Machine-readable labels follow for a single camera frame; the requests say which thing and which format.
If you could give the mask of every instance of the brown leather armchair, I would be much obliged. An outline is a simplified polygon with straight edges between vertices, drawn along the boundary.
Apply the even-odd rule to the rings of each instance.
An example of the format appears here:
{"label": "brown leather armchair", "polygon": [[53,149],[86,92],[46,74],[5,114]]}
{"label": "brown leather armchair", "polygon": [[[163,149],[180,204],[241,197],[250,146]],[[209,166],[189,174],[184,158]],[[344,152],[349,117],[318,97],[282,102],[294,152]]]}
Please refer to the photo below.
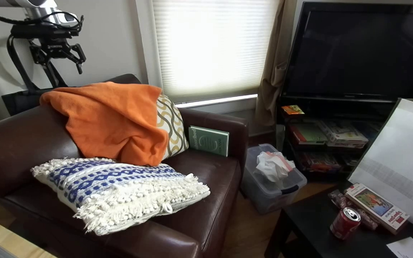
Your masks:
{"label": "brown leather armchair", "polygon": [[[139,83],[133,75],[111,81]],[[188,149],[163,162],[185,175],[194,173],[211,195],[175,214],[155,217],[121,232],[85,234],[85,224],[36,181],[30,168],[53,158],[81,157],[65,129],[67,118],[40,106],[0,121],[0,204],[26,230],[64,257],[219,257],[246,159],[244,119],[180,109],[184,126],[230,132],[229,157]]]}

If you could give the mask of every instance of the window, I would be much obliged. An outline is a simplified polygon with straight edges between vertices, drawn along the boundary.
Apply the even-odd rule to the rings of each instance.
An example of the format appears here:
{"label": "window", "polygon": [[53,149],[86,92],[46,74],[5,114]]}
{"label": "window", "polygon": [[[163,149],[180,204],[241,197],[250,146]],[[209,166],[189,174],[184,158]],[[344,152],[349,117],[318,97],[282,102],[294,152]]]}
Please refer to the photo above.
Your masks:
{"label": "window", "polygon": [[279,0],[153,0],[164,93],[175,103],[254,94]]}

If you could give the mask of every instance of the red soda can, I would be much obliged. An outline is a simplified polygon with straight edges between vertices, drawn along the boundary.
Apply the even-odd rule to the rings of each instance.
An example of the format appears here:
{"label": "red soda can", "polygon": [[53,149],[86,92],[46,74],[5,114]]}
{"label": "red soda can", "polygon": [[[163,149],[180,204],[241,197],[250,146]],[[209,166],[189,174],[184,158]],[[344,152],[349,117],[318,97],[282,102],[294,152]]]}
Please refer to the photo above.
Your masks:
{"label": "red soda can", "polygon": [[331,232],[339,239],[345,240],[361,223],[361,216],[350,207],[343,208],[331,224]]}

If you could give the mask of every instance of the clear plastic container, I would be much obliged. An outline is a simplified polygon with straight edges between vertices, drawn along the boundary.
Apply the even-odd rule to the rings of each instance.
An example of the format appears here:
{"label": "clear plastic container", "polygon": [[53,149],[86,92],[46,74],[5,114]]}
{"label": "clear plastic container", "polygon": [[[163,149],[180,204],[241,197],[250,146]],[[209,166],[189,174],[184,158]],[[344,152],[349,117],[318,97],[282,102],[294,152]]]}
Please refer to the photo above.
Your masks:
{"label": "clear plastic container", "polygon": [[307,184],[305,176],[294,168],[280,184],[265,178],[257,169],[257,156],[261,152],[278,152],[270,144],[248,148],[241,189],[260,214],[267,214],[291,204],[300,188]]}

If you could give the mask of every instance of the tv screen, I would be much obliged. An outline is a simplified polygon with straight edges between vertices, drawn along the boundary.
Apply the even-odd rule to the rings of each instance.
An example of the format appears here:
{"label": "tv screen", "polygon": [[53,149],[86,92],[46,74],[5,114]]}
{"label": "tv screen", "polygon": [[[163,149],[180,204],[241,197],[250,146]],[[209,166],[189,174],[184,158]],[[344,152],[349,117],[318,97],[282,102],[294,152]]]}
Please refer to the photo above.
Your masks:
{"label": "tv screen", "polygon": [[413,97],[413,5],[304,3],[284,94]]}

